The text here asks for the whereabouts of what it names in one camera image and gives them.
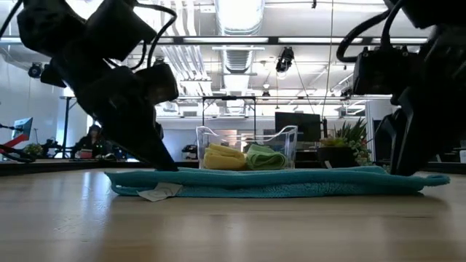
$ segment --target yellow towel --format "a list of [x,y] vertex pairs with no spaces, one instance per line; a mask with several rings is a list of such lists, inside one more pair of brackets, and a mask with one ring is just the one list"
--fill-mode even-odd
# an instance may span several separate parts
[[205,168],[212,170],[243,170],[245,166],[245,155],[236,149],[212,143],[205,149]]

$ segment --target monitor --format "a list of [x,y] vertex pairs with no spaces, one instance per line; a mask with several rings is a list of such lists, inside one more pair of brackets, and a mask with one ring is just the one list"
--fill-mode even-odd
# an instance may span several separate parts
[[14,130],[12,139],[17,138],[20,135],[24,135],[26,140],[29,140],[31,136],[31,129],[32,129],[32,117],[27,119],[20,119],[15,121],[15,128],[20,128],[22,131]]
[[318,114],[275,112],[275,132],[288,125],[298,126],[298,141],[318,142],[321,139]]

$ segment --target potted plant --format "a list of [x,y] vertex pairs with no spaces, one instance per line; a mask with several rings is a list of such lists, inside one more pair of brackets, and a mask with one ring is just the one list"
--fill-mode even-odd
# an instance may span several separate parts
[[30,154],[31,156],[38,158],[39,156],[42,155],[42,146],[36,143],[30,143],[28,144],[23,151],[27,154]]
[[343,123],[335,138],[324,138],[317,149],[324,167],[357,167],[369,163],[366,146],[366,123],[359,119],[354,125]]

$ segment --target green towel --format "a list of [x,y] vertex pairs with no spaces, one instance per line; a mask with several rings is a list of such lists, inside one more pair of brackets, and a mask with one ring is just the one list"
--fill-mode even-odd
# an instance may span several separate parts
[[287,164],[286,156],[266,146],[252,144],[246,156],[246,165],[251,170],[280,170]]

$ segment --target folded towel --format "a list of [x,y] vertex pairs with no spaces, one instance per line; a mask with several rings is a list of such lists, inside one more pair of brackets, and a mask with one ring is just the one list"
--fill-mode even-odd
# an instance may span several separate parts
[[334,195],[416,194],[424,186],[449,183],[445,175],[389,175],[381,167],[316,170],[223,171],[180,168],[178,172],[106,173],[111,188],[122,196],[137,196],[158,183],[183,187],[177,197],[324,197]]
[[212,143],[205,149],[205,168],[212,170],[244,170],[245,166],[245,155],[236,149]]
[[246,165],[251,170],[281,170],[288,163],[286,156],[266,146],[252,144],[246,156]]

